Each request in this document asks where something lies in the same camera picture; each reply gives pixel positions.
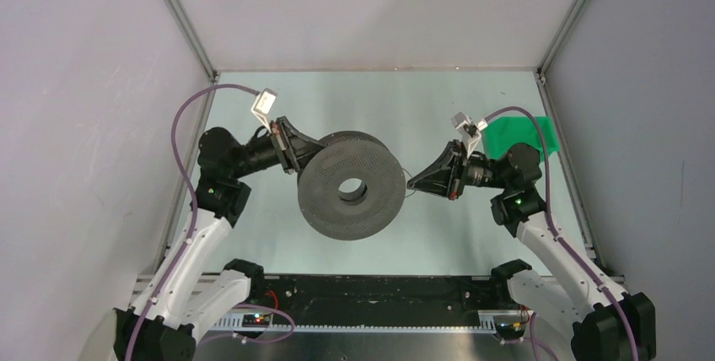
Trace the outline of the dark grey cable spool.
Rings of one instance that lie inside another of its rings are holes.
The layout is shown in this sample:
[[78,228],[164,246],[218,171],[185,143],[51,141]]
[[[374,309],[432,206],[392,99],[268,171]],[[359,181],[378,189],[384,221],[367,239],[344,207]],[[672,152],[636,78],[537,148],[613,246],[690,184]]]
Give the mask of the dark grey cable spool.
[[334,132],[298,175],[298,207],[319,234],[362,240],[385,229],[400,212],[406,178],[388,148],[364,132]]

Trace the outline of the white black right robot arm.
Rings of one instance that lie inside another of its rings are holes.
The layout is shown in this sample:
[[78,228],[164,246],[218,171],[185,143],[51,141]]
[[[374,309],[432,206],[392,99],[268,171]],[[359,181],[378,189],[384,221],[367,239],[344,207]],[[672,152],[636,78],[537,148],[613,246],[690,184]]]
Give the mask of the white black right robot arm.
[[524,261],[510,261],[492,269],[493,303],[534,311],[570,342],[576,360],[654,359],[653,302],[643,293],[629,293],[573,248],[535,186],[540,177],[540,152],[527,143],[489,159],[480,152],[468,154],[454,140],[407,187],[449,200],[467,186],[500,190],[490,201],[495,223],[534,253],[556,284],[545,283]]

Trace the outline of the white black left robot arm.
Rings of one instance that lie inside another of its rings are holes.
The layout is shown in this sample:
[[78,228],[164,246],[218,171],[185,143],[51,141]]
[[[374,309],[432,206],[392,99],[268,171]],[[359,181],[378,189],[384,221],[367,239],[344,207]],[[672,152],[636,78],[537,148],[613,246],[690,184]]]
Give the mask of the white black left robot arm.
[[189,218],[149,285],[127,310],[113,311],[110,359],[191,360],[206,333],[233,307],[262,304],[263,269],[242,260],[231,261],[208,289],[191,294],[245,209],[251,189],[242,177],[275,165],[292,174],[323,148],[324,143],[299,132],[285,117],[247,143],[222,127],[205,131],[199,140],[199,181],[188,187]]

